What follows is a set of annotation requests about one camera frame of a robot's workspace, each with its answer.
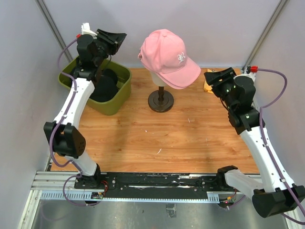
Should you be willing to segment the pink baseball cap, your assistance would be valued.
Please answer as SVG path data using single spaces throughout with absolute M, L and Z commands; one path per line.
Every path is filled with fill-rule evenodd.
M 184 41 L 167 29 L 150 33 L 140 47 L 142 65 L 174 89 L 184 89 L 199 77 L 201 68 L 187 54 Z

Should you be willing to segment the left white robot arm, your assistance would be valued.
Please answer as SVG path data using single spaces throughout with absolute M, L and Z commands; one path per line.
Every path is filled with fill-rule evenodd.
M 113 115 L 130 96 L 130 71 L 111 61 L 126 36 L 82 28 L 75 39 L 78 56 L 60 73 L 60 79 L 71 82 L 70 92 L 61 111 L 43 130 L 51 156 L 63 156 L 78 169 L 75 188 L 96 189 L 105 182 L 99 165 L 86 152 L 79 122 L 86 104 Z

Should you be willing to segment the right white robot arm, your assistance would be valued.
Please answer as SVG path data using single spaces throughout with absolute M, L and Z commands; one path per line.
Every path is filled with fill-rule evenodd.
M 219 72 L 205 72 L 205 82 L 211 87 L 228 112 L 228 119 L 236 133 L 242 138 L 250 150 L 259 169 L 261 182 L 257 182 L 242 173 L 235 166 L 218 169 L 216 186 L 226 191 L 230 187 L 251 199 L 256 212 L 263 218 L 281 214 L 297 223 L 286 213 L 299 208 L 305 198 L 305 187 L 297 185 L 282 165 L 272 143 L 263 120 L 263 110 L 274 104 L 281 95 L 272 102 L 256 109 L 253 106 L 256 88 L 254 85 L 257 72 L 275 73 L 283 77 L 283 94 L 287 87 L 287 77 L 275 70 L 267 70 L 257 66 L 248 66 L 243 74 L 237 75 L 233 68 Z

